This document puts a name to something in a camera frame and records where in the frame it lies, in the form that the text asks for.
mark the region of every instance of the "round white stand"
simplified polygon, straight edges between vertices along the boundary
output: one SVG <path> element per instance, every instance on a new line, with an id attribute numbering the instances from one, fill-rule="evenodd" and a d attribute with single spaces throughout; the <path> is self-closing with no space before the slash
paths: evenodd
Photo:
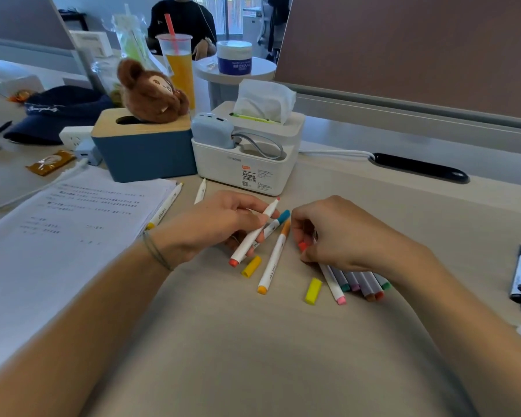
<path id="1" fill-rule="evenodd" d="M 218 71 L 218 58 L 203 58 L 193 62 L 195 75 L 208 82 L 208 94 L 210 96 L 210 109 L 215 109 L 221 103 L 237 100 L 239 83 L 243 79 L 255 79 L 258 81 L 270 81 L 274 78 L 276 65 L 271 61 L 253 57 L 251 74 L 231 76 Z"/>

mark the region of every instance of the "window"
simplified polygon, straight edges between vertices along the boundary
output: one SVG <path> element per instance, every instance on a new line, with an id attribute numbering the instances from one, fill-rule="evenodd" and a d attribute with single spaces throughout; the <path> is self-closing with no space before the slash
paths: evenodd
<path id="1" fill-rule="evenodd" d="M 216 34 L 225 34 L 225 24 L 228 21 L 229 34 L 243 34 L 243 9 L 261 7 L 262 0 L 195 0 L 205 6 L 214 17 Z M 228 6 L 228 17 L 225 15 L 224 3 Z"/>

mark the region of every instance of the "white wall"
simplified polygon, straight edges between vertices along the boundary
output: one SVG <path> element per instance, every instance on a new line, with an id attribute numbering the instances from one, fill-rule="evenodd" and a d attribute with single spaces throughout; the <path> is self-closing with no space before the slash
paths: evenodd
<path id="1" fill-rule="evenodd" d="M 110 25 L 112 13 L 123 13 L 124 3 L 129 5 L 133 14 L 144 15 L 146 25 L 151 20 L 151 7 L 160 0 L 53 0 L 58 9 L 76 9 L 81 13 L 87 13 L 87 24 L 90 30 L 105 30 L 102 20 Z M 69 29 L 81 29 L 76 21 L 67 22 Z M 119 48 L 115 33 L 108 32 L 112 47 Z"/>

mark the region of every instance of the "yellow marker cap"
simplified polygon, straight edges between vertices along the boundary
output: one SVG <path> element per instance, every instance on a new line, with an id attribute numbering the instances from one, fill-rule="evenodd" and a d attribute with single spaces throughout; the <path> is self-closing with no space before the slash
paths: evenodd
<path id="1" fill-rule="evenodd" d="M 314 302 L 317 301 L 318 293 L 320 292 L 320 287 L 322 287 L 322 281 L 313 278 L 307 290 L 307 295 L 305 296 L 305 303 L 314 306 Z"/>
<path id="2" fill-rule="evenodd" d="M 241 271 L 241 274 L 247 278 L 250 278 L 251 275 L 257 270 L 257 268 L 259 267 L 259 265 L 261 264 L 261 257 L 260 256 L 255 256 L 253 258 L 253 260 L 251 260 L 249 262 L 249 265 L 247 265 L 245 267 L 245 269 L 243 269 L 243 271 Z"/>

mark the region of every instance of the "baseball cap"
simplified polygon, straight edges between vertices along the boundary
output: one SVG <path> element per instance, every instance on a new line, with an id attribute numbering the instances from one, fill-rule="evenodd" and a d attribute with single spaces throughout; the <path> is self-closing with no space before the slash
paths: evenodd
<path id="1" fill-rule="evenodd" d="M 102 111 L 114 108 L 110 97 L 79 86 L 58 86 L 25 102 L 27 117 L 10 127 L 4 139 L 32 145 L 61 145 L 64 127 L 94 125 Z"/>

